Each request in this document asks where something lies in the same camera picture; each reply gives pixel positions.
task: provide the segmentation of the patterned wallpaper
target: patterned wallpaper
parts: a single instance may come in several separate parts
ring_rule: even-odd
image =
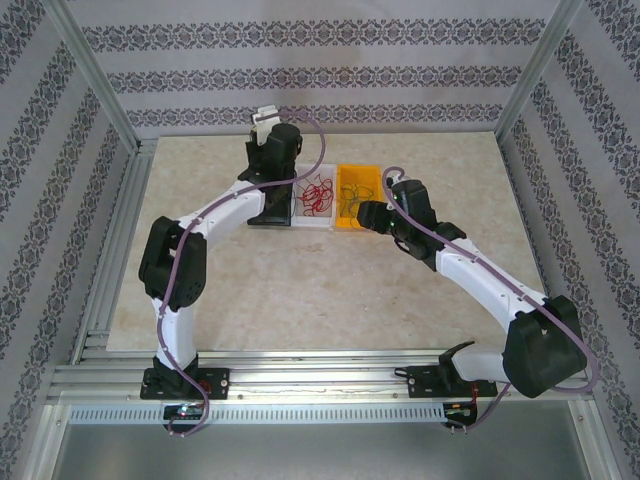
[[[573,298],[623,478],[640,478],[640,16],[583,4],[503,147],[547,288]]]
[[[72,1],[140,138],[244,133],[257,106],[329,131],[491,130],[556,0]]]
[[[0,1],[0,479],[69,360],[128,155],[42,6]]]

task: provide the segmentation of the beige table surface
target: beige table surface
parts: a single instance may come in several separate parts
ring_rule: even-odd
[[[245,137],[158,143],[111,327],[108,350],[154,350],[140,258],[153,220],[217,197],[246,166]],[[305,135],[300,163],[313,163]],[[327,163],[400,165],[429,190],[438,219],[458,225],[516,278],[541,289],[491,133],[328,135]],[[460,287],[372,232],[242,226],[208,255],[196,304],[199,350],[447,348],[501,343],[504,333]]]

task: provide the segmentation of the yellow bin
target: yellow bin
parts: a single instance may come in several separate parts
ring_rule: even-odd
[[[358,206],[367,200],[381,202],[384,197],[380,167],[376,165],[338,165],[336,227],[359,228]]]

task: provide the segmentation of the enclosure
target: enclosure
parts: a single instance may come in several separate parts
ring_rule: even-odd
[[[1,478],[640,478],[638,0],[0,9]],[[572,299],[593,392],[512,391],[449,435],[393,371],[500,329],[388,238],[353,232],[336,198],[307,216],[297,185],[299,229],[244,227],[208,260],[196,345],[231,369],[229,400],[200,440],[168,438],[139,398],[156,349],[144,241],[230,186],[272,104],[327,133],[321,181],[404,165],[490,258]],[[296,124],[308,168],[319,139]],[[267,287],[280,296],[248,305]]]

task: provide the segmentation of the red wire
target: red wire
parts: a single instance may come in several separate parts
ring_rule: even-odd
[[[302,195],[296,197],[302,202],[304,207],[303,215],[315,217],[316,213],[325,212],[331,207],[333,202],[333,181],[330,178],[322,180],[320,174],[314,180],[320,181],[319,185],[311,183],[308,179],[307,187],[302,191]]]

